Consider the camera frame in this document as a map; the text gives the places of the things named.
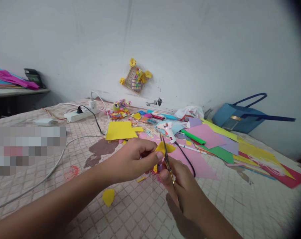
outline yellow paper flower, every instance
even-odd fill
[[[150,79],[153,75],[151,74],[150,71],[145,71],[145,76]]]
[[[119,80],[119,83],[120,83],[121,85],[123,85],[123,84],[125,83],[125,78],[122,77],[122,78]]]
[[[131,58],[130,62],[129,62],[129,65],[130,65],[130,67],[135,66],[136,65],[136,60],[134,58]]]

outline plastic bag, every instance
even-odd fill
[[[181,108],[177,110],[177,112],[174,114],[174,116],[183,121],[188,121],[188,119],[185,117],[186,115],[193,116],[194,118],[203,118],[203,110],[199,106],[187,106],[185,108]]]

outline blue bag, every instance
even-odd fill
[[[262,97],[254,101],[252,104],[249,104],[245,107],[237,106],[238,103],[241,103],[243,101],[261,95]],[[249,108],[250,106],[263,100],[265,97],[267,97],[266,93],[260,93],[245,98],[243,100],[240,100],[234,103],[233,105],[225,103],[213,116],[212,121],[215,125],[222,127],[223,124],[230,118],[230,116],[233,115],[233,116],[240,117],[242,118],[241,121],[238,122],[238,124],[234,127],[233,130],[241,133],[246,133],[246,134],[250,133],[255,127],[261,124],[264,120],[278,120],[278,121],[291,121],[291,122],[295,121],[294,118],[269,116],[261,111]]]

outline green paper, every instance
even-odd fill
[[[233,154],[228,152],[227,150],[219,147],[219,146],[211,148],[211,149],[208,149],[204,145],[199,145],[199,147],[202,147],[204,150],[207,150],[208,152],[213,153],[214,155],[216,155],[217,157],[219,157],[222,160],[226,161],[227,163],[234,164]]]

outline green marker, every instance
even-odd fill
[[[206,143],[206,142],[203,141],[202,139],[199,139],[198,137],[196,137],[196,136],[194,136],[193,134],[191,134],[191,133],[185,131],[184,129],[182,129],[180,132],[181,132],[181,133],[184,133],[187,137],[193,139],[194,141],[198,142],[199,144],[204,145],[204,144]]]

